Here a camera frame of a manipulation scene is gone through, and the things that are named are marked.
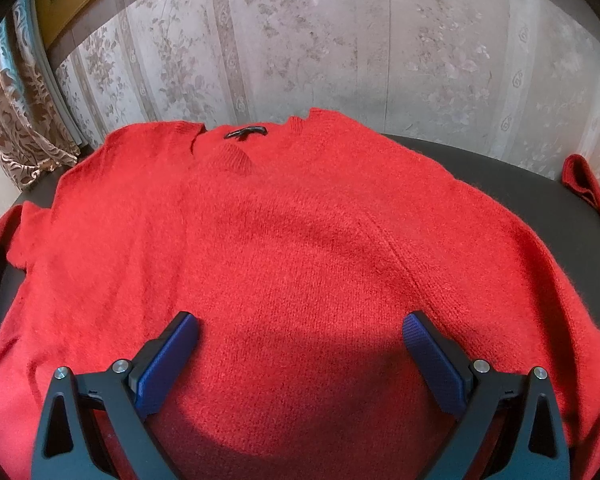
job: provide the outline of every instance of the sweater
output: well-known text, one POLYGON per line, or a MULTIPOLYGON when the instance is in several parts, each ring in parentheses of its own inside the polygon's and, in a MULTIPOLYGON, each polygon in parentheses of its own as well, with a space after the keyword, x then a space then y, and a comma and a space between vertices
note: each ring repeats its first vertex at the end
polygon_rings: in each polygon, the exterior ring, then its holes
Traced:
MULTIPOLYGON (((416 478, 454 424, 401 341, 423 310, 471 358, 552 380, 573 478, 600 466, 600 330, 536 234, 336 112, 224 139, 135 124, 0 218, 26 271, 0 327, 0 463, 30 475, 56 367, 105 370, 181 310, 201 339, 147 424, 186 478, 416 478)), ((114 462, 128 470, 105 417, 114 462)))

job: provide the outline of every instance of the patterned curtain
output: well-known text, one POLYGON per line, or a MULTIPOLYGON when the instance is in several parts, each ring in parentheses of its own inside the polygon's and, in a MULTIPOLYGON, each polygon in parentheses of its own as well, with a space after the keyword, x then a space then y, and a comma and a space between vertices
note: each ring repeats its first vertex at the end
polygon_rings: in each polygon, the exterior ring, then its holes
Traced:
POLYGON ((18 0, 0 24, 0 163, 23 190, 44 171, 74 166, 80 151, 36 63, 26 9, 18 0))

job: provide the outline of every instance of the metal screw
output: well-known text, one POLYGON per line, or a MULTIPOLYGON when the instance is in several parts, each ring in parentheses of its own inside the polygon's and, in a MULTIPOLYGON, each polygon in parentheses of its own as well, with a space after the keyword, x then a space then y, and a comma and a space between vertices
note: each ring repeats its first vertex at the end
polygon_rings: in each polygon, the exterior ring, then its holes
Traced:
POLYGON ((549 376, 549 374, 546 372, 546 370, 544 368, 542 368, 541 366, 537 366, 534 368, 534 375, 538 379, 546 379, 549 376))
POLYGON ((489 366, 489 363, 487 361, 485 361, 484 359, 476 359, 474 361, 474 369, 475 369, 476 372, 480 372, 481 374, 485 374, 489 370, 491 370, 491 366, 489 366))
POLYGON ((111 365, 111 368, 115 373, 122 374, 129 368, 129 361, 126 359, 118 359, 111 365))
POLYGON ((59 368, 56 368, 56 371, 54 372, 54 377, 56 379, 64 379, 65 377, 67 377, 68 374, 69 368, 67 368, 66 366, 61 366, 59 368))

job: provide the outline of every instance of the wallpaper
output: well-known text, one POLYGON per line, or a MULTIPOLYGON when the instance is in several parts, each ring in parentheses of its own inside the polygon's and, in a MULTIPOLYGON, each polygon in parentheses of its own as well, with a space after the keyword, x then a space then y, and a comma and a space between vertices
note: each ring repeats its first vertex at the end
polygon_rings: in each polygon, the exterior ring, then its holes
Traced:
POLYGON ((583 0, 114 1, 56 70, 94 146, 129 123, 318 106, 550 178, 579 152, 600 179, 600 23, 583 0))

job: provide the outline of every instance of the blue textured pad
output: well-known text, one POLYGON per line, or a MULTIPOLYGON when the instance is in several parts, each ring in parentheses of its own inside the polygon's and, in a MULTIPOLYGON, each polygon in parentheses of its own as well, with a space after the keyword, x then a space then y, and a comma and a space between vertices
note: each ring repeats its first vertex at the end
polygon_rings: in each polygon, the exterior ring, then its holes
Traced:
POLYGON ((414 314, 404 318, 402 339, 440 409, 460 418, 466 410, 462 378, 414 314))
POLYGON ((138 380, 135 407, 144 420, 160 411, 171 386, 198 342, 198 320, 189 314, 158 352, 138 380))

